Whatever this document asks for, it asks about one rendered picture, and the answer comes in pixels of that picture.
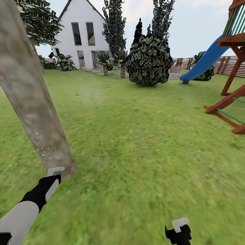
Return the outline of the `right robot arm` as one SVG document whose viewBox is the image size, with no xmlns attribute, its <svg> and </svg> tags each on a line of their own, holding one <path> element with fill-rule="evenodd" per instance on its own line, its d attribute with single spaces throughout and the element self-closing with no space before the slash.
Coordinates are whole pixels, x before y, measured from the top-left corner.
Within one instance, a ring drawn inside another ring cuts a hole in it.
<svg viewBox="0 0 245 245">
<path fill-rule="evenodd" d="M 165 234 L 166 238 L 170 239 L 171 244 L 173 245 L 190 245 L 189 240 L 191 240 L 190 231 L 188 228 L 189 223 L 188 218 L 181 218 L 172 221 L 172 224 L 174 226 L 174 229 L 167 230 L 167 227 L 165 226 Z"/>
</svg>

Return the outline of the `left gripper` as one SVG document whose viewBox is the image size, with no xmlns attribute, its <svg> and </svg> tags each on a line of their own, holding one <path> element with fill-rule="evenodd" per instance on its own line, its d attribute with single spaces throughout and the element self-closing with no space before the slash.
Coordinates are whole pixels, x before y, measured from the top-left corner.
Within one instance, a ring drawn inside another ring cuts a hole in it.
<svg viewBox="0 0 245 245">
<path fill-rule="evenodd" d="M 61 175 L 55 175 L 54 177 L 55 177 L 55 178 L 58 178 L 59 184 L 60 184 L 60 183 L 61 183 Z"/>
</svg>

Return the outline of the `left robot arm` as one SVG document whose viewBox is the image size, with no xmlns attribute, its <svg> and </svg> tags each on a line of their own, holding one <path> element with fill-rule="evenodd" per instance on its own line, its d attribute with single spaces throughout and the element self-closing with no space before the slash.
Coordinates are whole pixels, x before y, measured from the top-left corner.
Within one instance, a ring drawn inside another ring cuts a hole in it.
<svg viewBox="0 0 245 245">
<path fill-rule="evenodd" d="M 53 174 L 62 171 L 64 167 L 48 169 L 47 176 L 0 219 L 0 245 L 22 245 L 35 219 L 61 183 L 61 175 Z"/>
</svg>

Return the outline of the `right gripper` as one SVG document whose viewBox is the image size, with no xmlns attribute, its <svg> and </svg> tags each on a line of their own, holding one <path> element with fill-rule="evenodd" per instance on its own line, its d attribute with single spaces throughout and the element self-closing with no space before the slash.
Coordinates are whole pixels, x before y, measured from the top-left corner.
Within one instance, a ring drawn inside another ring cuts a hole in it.
<svg viewBox="0 0 245 245">
<path fill-rule="evenodd" d="M 181 232 L 176 233 L 174 229 L 167 230 L 167 227 L 165 226 L 166 238 L 170 239 L 171 244 L 178 245 L 180 239 L 186 239 L 188 241 L 192 239 L 189 228 L 187 226 L 181 226 L 180 229 Z"/>
</svg>

